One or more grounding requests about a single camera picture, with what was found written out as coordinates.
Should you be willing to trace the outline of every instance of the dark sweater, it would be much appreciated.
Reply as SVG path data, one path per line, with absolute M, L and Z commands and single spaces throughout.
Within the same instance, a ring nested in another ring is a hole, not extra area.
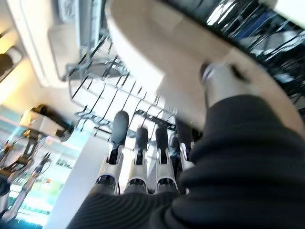
M 304 229 L 305 144 L 269 106 L 241 95 L 208 111 L 182 174 L 189 194 L 88 196 L 70 229 Z

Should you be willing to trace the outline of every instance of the wall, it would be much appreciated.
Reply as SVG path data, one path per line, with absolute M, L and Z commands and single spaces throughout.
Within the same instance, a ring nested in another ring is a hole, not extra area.
M 96 181 L 108 145 L 90 136 L 66 181 L 44 229 L 64 229 Z
M 7 30 L 9 32 L 0 38 L 0 53 L 15 46 L 24 57 L 19 65 L 0 83 L 0 104 L 22 114 L 29 106 L 34 106 L 39 102 L 42 90 L 26 56 L 8 5 L 6 1 L 1 0 L 0 33 Z
M 295 24 L 305 28 L 304 7 L 305 1 L 303 0 L 277 0 L 274 10 Z

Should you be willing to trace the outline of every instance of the dish rack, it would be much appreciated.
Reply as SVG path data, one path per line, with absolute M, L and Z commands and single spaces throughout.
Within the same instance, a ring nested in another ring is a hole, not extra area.
M 294 104 L 304 97 L 305 31 L 273 10 L 276 1 L 162 2 L 252 57 Z
M 71 101 L 82 108 L 75 113 L 81 131 L 88 120 L 95 125 L 95 137 L 110 141 L 114 116 L 120 110 L 129 114 L 126 148 L 132 150 L 138 126 L 149 131 L 149 146 L 155 146 L 157 125 L 176 131 L 173 107 L 158 95 L 144 89 L 116 55 L 111 38 L 104 34 L 98 45 L 88 48 L 77 64 L 67 64 L 66 80 Z

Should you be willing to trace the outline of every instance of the rack tine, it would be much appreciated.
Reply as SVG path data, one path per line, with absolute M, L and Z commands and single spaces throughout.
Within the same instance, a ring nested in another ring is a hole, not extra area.
M 108 51 L 107 51 L 107 54 L 109 54 L 110 53 L 110 50 L 111 50 L 111 48 L 112 48 L 112 42 L 110 43 L 110 45 L 109 45 L 109 48 L 108 48 Z
M 134 118 L 134 114 L 135 114 L 135 112 L 137 111 L 137 108 L 138 108 L 140 102 L 142 102 L 142 101 L 145 99 L 146 95 L 147 95 L 147 92 L 145 92 L 144 97 L 143 97 L 142 99 L 139 100 L 137 106 L 135 107 L 135 110 L 134 110 L 134 112 L 133 112 L 133 115 L 132 115 L 132 118 L 131 118 L 131 120 L 130 120 L 130 123 L 129 123 L 128 128 L 130 128 L 130 125 L 132 124 L 132 120 L 133 120 L 133 118 Z
M 151 109 L 151 107 L 152 107 L 153 105 L 150 105 L 150 107 L 147 109 L 147 111 L 145 112 L 146 113 L 146 115 L 145 115 L 145 118 L 144 118 L 144 120 L 143 120 L 143 123 L 142 123 L 142 125 L 141 125 L 141 127 L 143 127 L 143 125 L 144 125 L 144 122 L 145 122 L 145 120 L 146 120 L 146 117 L 147 117 L 147 114 L 148 114 L 148 112 L 149 112 L 149 110 Z
M 294 100 L 294 104 L 296 104 L 296 103 L 301 99 L 301 97 L 302 97 L 302 94 L 300 93 L 300 94 L 297 96 L 296 100 Z
M 90 112 L 89 112 L 90 114 L 91 114 L 91 112 L 93 111 L 93 109 L 95 108 L 95 106 L 96 106 L 97 102 L 99 101 L 99 99 L 101 98 L 103 92 L 105 91 L 105 87 L 106 87 L 106 84 L 104 84 L 104 88 L 103 88 L 102 92 L 100 93 L 99 97 L 97 98 L 97 100 L 95 101 L 93 107 L 91 108 L 91 110 L 90 110 Z
M 87 90 L 89 90 L 89 88 L 90 88 L 90 86 L 91 86 L 92 82 L 93 82 L 93 78 L 91 78 L 91 81 L 90 81 L 89 86 L 87 87 Z
M 124 105 L 123 105 L 121 111 L 124 109 L 124 107 L 125 107 L 125 105 L 126 105 L 126 103 L 127 103 L 127 100 L 129 99 L 129 96 L 130 96 L 130 94 L 132 93 L 132 90 L 133 90 L 133 88 L 134 88 L 136 82 L 137 82 L 137 81 L 134 81 L 134 84 L 133 84 L 133 86 L 132 86 L 132 89 L 130 90 L 130 92 L 129 92 L 128 96 L 127 96 L 127 99 L 126 99 L 126 101 L 125 101 L 125 103 L 124 103 Z
M 227 28 L 225 30 L 223 30 L 224 33 L 226 33 L 231 26 L 238 20 L 238 18 L 247 10 L 247 8 L 252 5 L 254 1 L 250 1 L 250 3 L 248 5 L 246 5 L 246 7 L 242 8 L 242 10 L 238 13 L 238 16 L 227 26 Z
M 120 80 L 121 80 L 121 78 L 122 78 L 122 77 L 123 77 L 123 74 L 121 74 L 121 76 L 119 77 L 118 82 L 116 82 L 115 87 L 117 87 L 117 86 L 118 86 L 118 84 L 119 84 L 119 82 L 120 82 Z
M 138 94 L 140 94 L 140 92 L 141 92 L 142 88 L 143 88 L 143 87 L 141 87 L 141 88 L 139 89 Z
M 303 57 L 298 58 L 298 59 L 296 59 L 296 60 L 294 60 L 294 61 L 292 61 L 292 62 L 288 62 L 288 63 L 282 65 L 282 68 L 283 68 L 284 70 L 286 70 L 287 68 L 293 66 L 295 63 L 297 63 L 298 61 L 300 61 L 300 60 L 302 60 L 302 59 L 303 59 Z
M 93 74 L 93 73 L 89 73 L 89 76 L 90 77 L 93 77 L 93 78 L 97 78 L 98 76 L 97 75 L 95 75 L 95 74 Z M 119 87 L 117 87 L 116 85 L 114 85 L 112 82 L 109 82 L 109 81 L 103 81 L 103 83 L 105 83 L 105 84 L 107 84 L 109 87 L 112 87 L 112 88 L 115 88 L 115 89 L 118 89 L 118 90 L 120 90 L 120 91 L 122 91 L 122 92 L 124 92 L 124 93 L 129 93 L 128 91 L 126 91 L 124 88 L 119 88 Z M 132 97 L 135 97 L 135 98 L 137 98 L 137 99 L 142 99 L 142 98 L 140 98 L 139 96 L 137 96 L 136 94 L 131 94 L 131 96 Z M 144 101 L 145 103 L 147 103 L 147 104 L 152 104 L 150 101 L 147 101 L 147 100 L 145 100 Z M 167 111 L 167 110 L 164 110 L 166 113 L 168 113 L 168 114 L 172 114 L 170 111 Z
M 157 114 L 157 116 L 156 116 L 157 118 L 158 118 L 159 114 L 162 113 L 162 111 L 163 111 L 163 110 L 161 110 L 161 111 Z M 152 129 L 152 135 L 151 135 L 151 137 L 149 138 L 148 143 L 150 143 L 150 142 L 152 141 L 153 132 L 154 132 L 154 129 L 155 129 L 156 125 L 157 125 L 157 123 L 154 123 L 153 129 Z
M 106 40 L 106 37 L 102 36 L 102 38 L 99 40 L 99 44 L 95 47 L 95 49 L 89 55 L 89 58 L 92 58 L 94 56 L 94 54 L 98 51 L 98 49 L 104 44 L 105 40 Z M 88 56 L 87 53 L 84 54 L 83 57 L 80 59 L 80 61 L 77 63 L 77 65 L 71 71 L 67 70 L 67 72 L 69 72 L 67 75 L 68 78 L 70 78 L 72 76 L 72 74 L 78 69 L 77 66 L 80 65 L 86 59 L 87 56 Z
M 268 61 L 270 59 L 272 59 L 275 54 L 277 52 L 280 51 L 281 48 L 285 47 L 285 45 L 287 45 L 289 42 L 292 42 L 295 38 L 297 38 L 301 33 L 297 34 L 296 36 L 294 36 L 293 38 L 289 39 L 288 41 L 284 42 L 283 44 L 281 44 L 280 46 L 278 46 L 276 49 L 272 50 L 272 52 L 268 53 L 268 57 L 265 59 L 265 61 Z
M 93 63 L 93 61 L 90 61 L 90 63 L 88 64 L 88 66 L 85 69 L 85 72 L 87 72 L 89 70 L 89 68 L 91 67 L 92 63 Z
M 263 35 L 261 35 L 260 38 L 259 38 L 258 40 L 255 40 L 254 42 L 252 42 L 252 43 L 249 45 L 248 49 L 249 49 L 250 51 L 252 51 L 257 45 L 259 45 L 261 42 L 263 42 L 266 38 L 270 38 L 270 36 L 272 35 L 272 34 L 271 34 L 272 30 L 273 30 L 273 26 L 270 25 L 269 28 L 268 28 L 268 34 L 263 34 Z M 268 43 L 267 43 L 267 42 L 265 43 L 265 47 L 264 47 L 263 53 L 265 52 L 265 49 L 266 49 L 266 48 L 268 48 Z
M 85 119 L 85 121 L 82 123 L 82 127 L 81 127 L 81 132 L 83 131 L 84 127 L 85 127 L 85 123 L 88 119 Z
M 72 95 L 73 99 L 75 97 L 75 95 L 77 94 L 77 92 L 80 90 L 80 88 L 83 86 L 83 84 L 85 83 L 85 81 L 87 80 L 88 76 L 85 77 L 85 79 L 82 81 L 81 85 L 76 89 L 75 93 Z
M 113 59 L 113 61 L 111 62 L 110 66 L 104 71 L 103 75 L 102 75 L 102 79 L 106 78 L 107 75 L 109 74 L 112 66 L 114 65 L 116 59 L 118 58 L 118 55 L 115 56 L 115 58 Z
M 173 117 L 173 114 L 171 116 L 168 117 L 168 119 L 166 120 L 166 122 L 168 122 L 168 120 L 170 120 L 170 118 Z
M 111 103 L 109 104 L 109 106 L 108 106 L 108 108 L 107 108 L 107 111 L 106 111 L 106 113 L 104 114 L 104 117 L 103 117 L 100 121 L 98 121 L 98 123 L 101 123 L 101 121 L 103 121 L 104 118 L 106 117 L 106 115 L 107 115 L 107 113 L 108 113 L 108 111 L 109 111 L 109 109 L 110 109 L 110 107 L 111 107 L 111 105 L 112 105 L 112 103 L 113 103 L 113 101 L 114 101 L 114 98 L 116 97 L 117 92 L 118 92 L 118 89 L 116 89 L 115 94 L 114 94 L 114 97 L 112 98 Z
M 95 131 L 95 134 L 94 134 L 94 137 L 97 135 L 97 132 L 99 131 L 99 127 L 96 128 L 96 131 Z
M 258 8 L 260 8 L 260 6 L 256 7 L 256 8 L 254 9 L 254 11 L 252 11 L 252 12 L 248 15 L 248 17 L 246 17 L 245 20 L 244 20 L 244 21 L 243 21 L 243 22 L 242 22 L 242 23 L 241 23 L 232 33 L 230 33 L 230 35 L 231 35 L 232 38 L 234 38 L 234 37 L 237 35 L 236 33 L 239 32 L 239 30 L 241 29 L 241 27 L 242 27 L 244 24 L 249 24 L 248 19 L 251 18 L 251 17 L 253 16 L 253 14 L 255 14 L 255 13 L 257 12 Z
M 289 23 L 289 20 L 284 21 L 281 26 L 276 30 L 276 32 L 279 32 L 282 30 L 287 24 Z
M 130 74 L 130 73 L 127 73 L 126 78 L 124 79 L 124 81 L 123 81 L 123 83 L 122 83 L 121 87 L 123 87 L 123 86 L 124 86 L 124 84 L 126 83 L 126 80 L 128 79 L 129 74 Z
M 77 112 L 76 115 L 79 115 L 79 114 L 81 114 L 81 113 L 84 113 L 84 112 L 87 110 L 87 107 L 88 107 L 88 106 L 85 106 L 84 109 L 83 109 L 82 111 L 80 111 L 80 112 Z
M 101 124 L 99 123 L 99 121 L 96 121 L 96 118 L 100 118 L 100 117 L 98 117 L 98 116 L 96 116 L 96 115 L 93 115 L 92 117 L 93 117 L 93 122 L 94 122 L 96 125 L 101 125 Z
M 77 121 L 75 123 L 75 128 L 78 129 L 78 125 L 80 124 L 81 118 L 77 118 Z
M 155 100 L 154 100 L 154 104 L 155 105 L 157 105 L 158 103 L 159 103 L 159 100 L 160 100 L 160 95 L 159 94 L 157 94 L 157 96 L 156 96 L 156 98 L 155 98 Z

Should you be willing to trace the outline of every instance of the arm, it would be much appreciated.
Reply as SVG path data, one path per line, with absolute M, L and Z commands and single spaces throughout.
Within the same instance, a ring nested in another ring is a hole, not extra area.
M 254 95 L 217 101 L 183 172 L 189 189 L 153 213 L 151 228 L 277 228 L 305 225 L 305 144 Z

